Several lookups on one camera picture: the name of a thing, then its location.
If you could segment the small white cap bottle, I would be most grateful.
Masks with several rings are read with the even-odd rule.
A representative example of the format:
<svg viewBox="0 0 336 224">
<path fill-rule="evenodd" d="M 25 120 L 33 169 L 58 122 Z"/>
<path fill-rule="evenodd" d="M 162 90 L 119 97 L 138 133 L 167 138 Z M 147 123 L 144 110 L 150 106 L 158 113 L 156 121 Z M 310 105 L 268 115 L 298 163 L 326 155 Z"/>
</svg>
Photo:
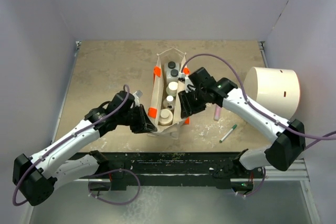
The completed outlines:
<svg viewBox="0 0 336 224">
<path fill-rule="evenodd" d="M 174 97 L 172 95 L 168 95 L 165 99 L 165 108 L 173 111 L 174 107 L 175 107 Z"/>
</svg>

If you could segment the white round lid jar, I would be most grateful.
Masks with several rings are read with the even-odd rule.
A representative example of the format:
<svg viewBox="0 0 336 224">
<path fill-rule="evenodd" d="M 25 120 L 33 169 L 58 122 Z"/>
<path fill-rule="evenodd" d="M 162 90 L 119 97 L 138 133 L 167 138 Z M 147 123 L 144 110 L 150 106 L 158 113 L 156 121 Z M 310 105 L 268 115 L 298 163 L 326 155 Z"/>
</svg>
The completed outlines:
<svg viewBox="0 0 336 224">
<path fill-rule="evenodd" d="M 177 82 L 175 81 L 170 82 L 166 87 L 167 94 L 176 97 L 178 86 L 179 85 Z"/>
</svg>

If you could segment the large white lid jar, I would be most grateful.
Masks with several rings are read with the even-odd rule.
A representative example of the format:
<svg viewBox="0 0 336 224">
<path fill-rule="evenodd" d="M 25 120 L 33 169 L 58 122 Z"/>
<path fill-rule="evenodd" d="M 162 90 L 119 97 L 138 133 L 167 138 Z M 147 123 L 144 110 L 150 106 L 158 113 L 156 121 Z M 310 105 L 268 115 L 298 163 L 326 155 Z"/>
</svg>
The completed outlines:
<svg viewBox="0 0 336 224">
<path fill-rule="evenodd" d="M 159 117 L 159 125 L 169 126 L 173 122 L 173 113 L 169 109 L 162 109 Z"/>
</svg>

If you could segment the white bottle black cap front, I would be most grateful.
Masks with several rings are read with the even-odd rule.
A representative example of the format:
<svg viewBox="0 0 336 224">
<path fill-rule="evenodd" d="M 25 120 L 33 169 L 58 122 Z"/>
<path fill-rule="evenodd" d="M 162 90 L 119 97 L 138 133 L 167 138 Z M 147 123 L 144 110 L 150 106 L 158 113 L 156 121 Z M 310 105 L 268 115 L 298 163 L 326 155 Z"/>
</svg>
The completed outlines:
<svg viewBox="0 0 336 224">
<path fill-rule="evenodd" d="M 171 69 L 166 72 L 166 84 L 170 82 L 178 82 L 179 71 L 177 69 Z"/>
</svg>

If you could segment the white bottle black cap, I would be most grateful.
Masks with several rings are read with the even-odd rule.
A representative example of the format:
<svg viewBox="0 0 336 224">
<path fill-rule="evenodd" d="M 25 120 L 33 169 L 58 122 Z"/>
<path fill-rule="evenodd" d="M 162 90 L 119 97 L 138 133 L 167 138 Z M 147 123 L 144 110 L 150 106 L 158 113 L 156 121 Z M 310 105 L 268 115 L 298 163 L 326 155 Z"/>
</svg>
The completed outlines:
<svg viewBox="0 0 336 224">
<path fill-rule="evenodd" d="M 171 71 L 173 69 L 176 69 L 177 71 L 180 71 L 180 63 L 176 61 L 168 61 L 164 64 L 164 71 Z"/>
<path fill-rule="evenodd" d="M 171 69 L 166 72 L 166 84 L 170 82 L 178 82 L 179 71 L 177 69 Z"/>
</svg>

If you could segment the canvas tote bag orange handles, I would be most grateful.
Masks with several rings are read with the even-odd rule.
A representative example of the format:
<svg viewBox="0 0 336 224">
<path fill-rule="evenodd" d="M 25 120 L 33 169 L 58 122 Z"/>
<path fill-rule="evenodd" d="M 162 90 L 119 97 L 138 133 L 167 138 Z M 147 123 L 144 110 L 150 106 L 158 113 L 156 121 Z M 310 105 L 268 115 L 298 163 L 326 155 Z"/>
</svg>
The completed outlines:
<svg viewBox="0 0 336 224">
<path fill-rule="evenodd" d="M 148 116 L 156 130 L 153 136 L 165 136 L 177 139 L 180 128 L 188 125 L 189 118 L 181 116 L 181 99 L 178 93 L 184 91 L 186 84 L 180 79 L 189 74 L 186 53 L 176 48 L 157 54 L 153 69 L 153 91 Z"/>
</svg>

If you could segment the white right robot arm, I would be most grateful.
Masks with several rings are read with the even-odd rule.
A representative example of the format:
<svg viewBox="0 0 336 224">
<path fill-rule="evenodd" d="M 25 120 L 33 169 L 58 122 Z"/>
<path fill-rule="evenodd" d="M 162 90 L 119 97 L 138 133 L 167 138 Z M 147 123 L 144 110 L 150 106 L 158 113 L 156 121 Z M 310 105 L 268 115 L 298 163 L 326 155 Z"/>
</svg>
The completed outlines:
<svg viewBox="0 0 336 224">
<path fill-rule="evenodd" d="M 303 123 L 270 112 L 244 95 L 231 80 L 216 81 L 203 67 L 191 74 L 179 73 L 179 80 L 185 83 L 184 90 L 178 92 L 181 118 L 204 111 L 208 103 L 216 104 L 240 116 L 270 142 L 259 149 L 243 150 L 234 158 L 233 170 L 238 177 L 246 177 L 262 166 L 286 171 L 303 152 L 306 146 Z"/>
</svg>

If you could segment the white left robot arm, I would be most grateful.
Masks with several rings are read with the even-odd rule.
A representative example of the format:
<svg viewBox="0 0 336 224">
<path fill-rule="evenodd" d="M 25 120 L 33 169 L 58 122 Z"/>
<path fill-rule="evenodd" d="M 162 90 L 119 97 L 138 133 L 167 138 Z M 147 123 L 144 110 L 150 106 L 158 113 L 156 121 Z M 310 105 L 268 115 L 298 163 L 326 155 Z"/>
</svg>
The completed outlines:
<svg viewBox="0 0 336 224">
<path fill-rule="evenodd" d="M 63 184 L 85 176 L 104 177 L 111 165 L 100 152 L 92 151 L 76 160 L 71 157 L 118 125 L 129 126 L 134 134 L 158 130 L 136 93 L 118 92 L 111 101 L 91 109 L 74 129 L 58 141 L 30 157 L 21 154 L 14 160 L 13 183 L 16 188 L 13 204 L 20 206 L 16 201 L 18 192 L 30 205 L 37 206 Z"/>
</svg>

